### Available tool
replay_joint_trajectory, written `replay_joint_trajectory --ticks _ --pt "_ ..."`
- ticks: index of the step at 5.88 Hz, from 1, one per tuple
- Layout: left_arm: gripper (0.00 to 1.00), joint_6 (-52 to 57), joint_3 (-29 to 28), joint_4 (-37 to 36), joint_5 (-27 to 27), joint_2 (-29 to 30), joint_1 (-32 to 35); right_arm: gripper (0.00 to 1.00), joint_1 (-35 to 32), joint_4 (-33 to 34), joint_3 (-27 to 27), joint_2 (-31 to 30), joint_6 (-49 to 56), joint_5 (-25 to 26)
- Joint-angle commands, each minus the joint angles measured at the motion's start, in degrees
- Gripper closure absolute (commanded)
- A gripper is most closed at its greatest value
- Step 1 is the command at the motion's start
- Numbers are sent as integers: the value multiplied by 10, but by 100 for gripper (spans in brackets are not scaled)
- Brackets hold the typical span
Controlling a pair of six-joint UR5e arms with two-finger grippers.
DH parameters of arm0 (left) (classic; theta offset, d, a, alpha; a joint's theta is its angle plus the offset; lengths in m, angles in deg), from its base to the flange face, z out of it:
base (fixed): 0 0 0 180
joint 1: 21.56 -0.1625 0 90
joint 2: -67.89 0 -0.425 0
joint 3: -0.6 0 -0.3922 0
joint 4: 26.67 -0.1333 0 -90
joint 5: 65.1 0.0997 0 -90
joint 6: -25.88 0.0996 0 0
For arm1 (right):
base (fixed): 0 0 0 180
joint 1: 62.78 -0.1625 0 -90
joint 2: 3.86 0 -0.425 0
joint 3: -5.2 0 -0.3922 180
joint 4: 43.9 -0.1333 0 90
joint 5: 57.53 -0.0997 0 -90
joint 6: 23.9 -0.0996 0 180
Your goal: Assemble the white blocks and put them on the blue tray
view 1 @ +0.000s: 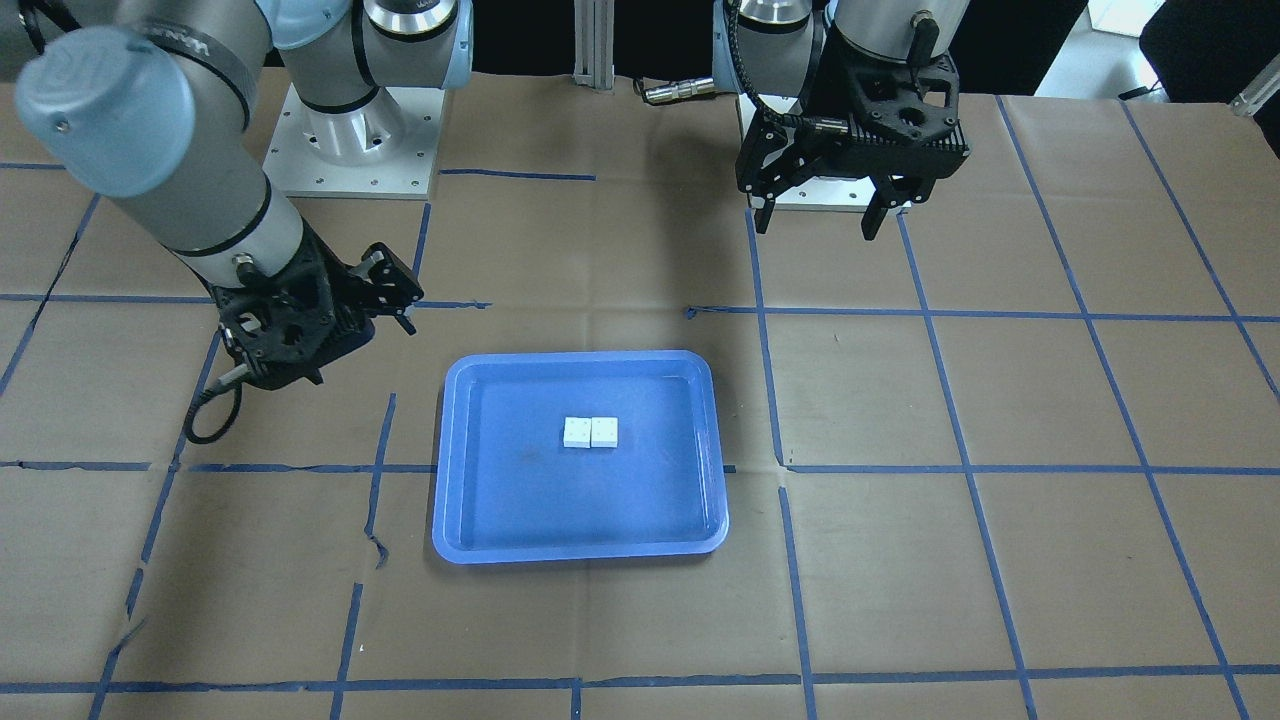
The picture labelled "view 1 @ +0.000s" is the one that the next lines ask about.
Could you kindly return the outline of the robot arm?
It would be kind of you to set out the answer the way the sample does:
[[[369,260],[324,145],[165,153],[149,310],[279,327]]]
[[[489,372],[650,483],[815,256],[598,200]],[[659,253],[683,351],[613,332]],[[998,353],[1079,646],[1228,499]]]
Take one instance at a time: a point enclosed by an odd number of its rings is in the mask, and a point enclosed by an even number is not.
[[[717,1],[712,79],[753,109],[735,163],[756,231],[788,190],[869,179],[861,232],[925,202],[970,149],[950,44],[965,1]]]
[[[288,359],[421,296],[387,249],[339,260],[242,137],[278,51],[320,158],[399,145],[394,87],[470,77],[470,1],[5,1],[3,78],[23,126],[187,265],[232,347]]]

